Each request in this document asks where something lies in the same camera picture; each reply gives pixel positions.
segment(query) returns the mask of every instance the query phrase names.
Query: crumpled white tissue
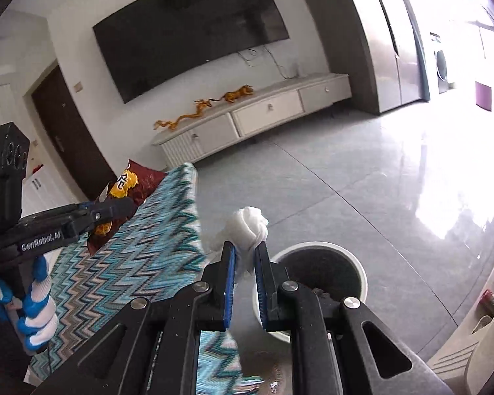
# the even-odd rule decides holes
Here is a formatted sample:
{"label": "crumpled white tissue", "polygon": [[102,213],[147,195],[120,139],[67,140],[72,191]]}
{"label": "crumpled white tissue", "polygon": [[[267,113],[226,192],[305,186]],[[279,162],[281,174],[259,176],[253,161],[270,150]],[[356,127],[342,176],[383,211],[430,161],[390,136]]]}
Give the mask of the crumpled white tissue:
{"label": "crumpled white tissue", "polygon": [[267,220],[262,211],[252,206],[238,209],[225,223],[225,228],[219,232],[211,244],[211,250],[221,254],[223,242],[229,241],[236,247],[235,280],[245,270],[252,273],[254,269],[254,250],[267,240]]}

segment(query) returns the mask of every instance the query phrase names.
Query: television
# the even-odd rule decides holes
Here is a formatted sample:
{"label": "television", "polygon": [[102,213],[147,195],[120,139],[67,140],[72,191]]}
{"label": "television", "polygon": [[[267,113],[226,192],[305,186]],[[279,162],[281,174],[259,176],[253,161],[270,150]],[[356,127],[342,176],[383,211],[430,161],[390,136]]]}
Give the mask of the television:
{"label": "television", "polygon": [[198,65],[289,38],[273,0],[137,0],[93,31],[125,103]]}

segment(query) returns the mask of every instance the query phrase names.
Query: door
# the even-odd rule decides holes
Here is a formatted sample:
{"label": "door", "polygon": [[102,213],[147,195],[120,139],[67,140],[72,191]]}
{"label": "door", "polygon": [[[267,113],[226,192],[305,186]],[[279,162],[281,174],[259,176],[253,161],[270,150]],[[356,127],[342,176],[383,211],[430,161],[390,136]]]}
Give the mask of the door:
{"label": "door", "polygon": [[353,0],[358,19],[368,42],[377,95],[379,112],[402,105],[397,70],[396,51],[392,33],[381,0]]}
{"label": "door", "polygon": [[95,200],[115,174],[93,141],[75,106],[60,67],[32,94],[33,103],[53,145],[89,200]]}
{"label": "door", "polygon": [[381,0],[381,2],[392,33],[399,71],[401,102],[404,105],[421,98],[421,79],[414,30],[404,0]]}

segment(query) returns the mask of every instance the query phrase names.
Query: stainless steel refrigerator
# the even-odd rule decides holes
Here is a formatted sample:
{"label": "stainless steel refrigerator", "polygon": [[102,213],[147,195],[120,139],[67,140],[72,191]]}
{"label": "stainless steel refrigerator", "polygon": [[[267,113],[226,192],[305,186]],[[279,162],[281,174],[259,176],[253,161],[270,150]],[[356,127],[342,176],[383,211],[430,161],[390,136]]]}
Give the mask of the stainless steel refrigerator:
{"label": "stainless steel refrigerator", "polygon": [[422,46],[405,0],[306,2],[330,70],[349,74],[358,109],[378,114],[423,97]]}

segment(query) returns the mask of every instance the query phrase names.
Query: ceiling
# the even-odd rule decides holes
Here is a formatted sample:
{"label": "ceiling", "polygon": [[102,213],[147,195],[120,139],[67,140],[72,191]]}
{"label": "ceiling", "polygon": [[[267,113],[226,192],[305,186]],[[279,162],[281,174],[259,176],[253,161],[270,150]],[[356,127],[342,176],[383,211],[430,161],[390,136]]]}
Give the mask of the ceiling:
{"label": "ceiling", "polygon": [[48,35],[46,19],[6,10],[0,17],[0,75],[4,71],[14,71],[16,61],[29,47]]}
{"label": "ceiling", "polygon": [[0,17],[0,76],[16,71],[28,49],[49,37],[46,18],[63,0],[13,0]]}

